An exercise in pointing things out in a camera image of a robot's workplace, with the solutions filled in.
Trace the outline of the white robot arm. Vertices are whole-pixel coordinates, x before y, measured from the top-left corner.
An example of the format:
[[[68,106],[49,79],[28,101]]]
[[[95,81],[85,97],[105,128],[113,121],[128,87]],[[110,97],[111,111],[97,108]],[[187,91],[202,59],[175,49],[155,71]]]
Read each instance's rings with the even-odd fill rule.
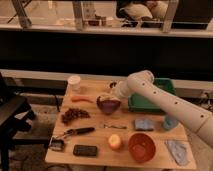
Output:
[[[116,84],[112,94],[119,99],[134,93],[145,97],[213,148],[213,113],[158,88],[153,82],[154,75],[149,70],[132,73]]]

